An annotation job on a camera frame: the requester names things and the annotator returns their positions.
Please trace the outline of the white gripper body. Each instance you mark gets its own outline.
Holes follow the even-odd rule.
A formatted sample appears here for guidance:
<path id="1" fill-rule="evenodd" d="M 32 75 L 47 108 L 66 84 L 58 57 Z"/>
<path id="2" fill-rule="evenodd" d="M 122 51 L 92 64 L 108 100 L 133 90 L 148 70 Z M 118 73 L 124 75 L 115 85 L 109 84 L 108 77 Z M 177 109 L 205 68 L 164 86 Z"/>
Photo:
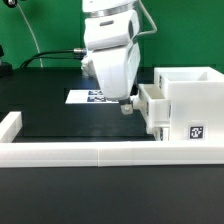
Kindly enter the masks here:
<path id="1" fill-rule="evenodd" d="M 103 95 L 111 101 L 128 99 L 140 63 L 139 45 L 94 51 L 92 60 Z"/>

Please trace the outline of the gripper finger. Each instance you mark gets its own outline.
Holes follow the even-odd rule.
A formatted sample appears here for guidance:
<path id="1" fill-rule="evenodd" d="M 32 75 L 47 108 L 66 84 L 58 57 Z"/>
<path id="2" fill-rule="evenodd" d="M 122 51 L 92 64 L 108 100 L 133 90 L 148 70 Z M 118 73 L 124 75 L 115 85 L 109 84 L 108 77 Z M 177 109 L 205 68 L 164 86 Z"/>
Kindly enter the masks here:
<path id="1" fill-rule="evenodd" d="M 133 105 L 130 99 L 122 100 L 119 104 L 121 107 L 121 112 L 124 115 L 130 115 L 133 113 Z"/>

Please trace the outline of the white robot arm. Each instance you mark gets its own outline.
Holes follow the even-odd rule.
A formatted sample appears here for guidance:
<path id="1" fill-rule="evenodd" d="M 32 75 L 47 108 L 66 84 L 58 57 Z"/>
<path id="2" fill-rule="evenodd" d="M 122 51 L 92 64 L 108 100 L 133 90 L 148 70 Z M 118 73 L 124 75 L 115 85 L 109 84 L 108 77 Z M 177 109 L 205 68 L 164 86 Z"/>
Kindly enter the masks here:
<path id="1" fill-rule="evenodd" d="M 97 78 L 104 97 L 118 101 L 124 115 L 133 113 L 130 99 L 140 63 L 136 40 L 140 31 L 137 0 L 83 0 L 82 69 Z"/>

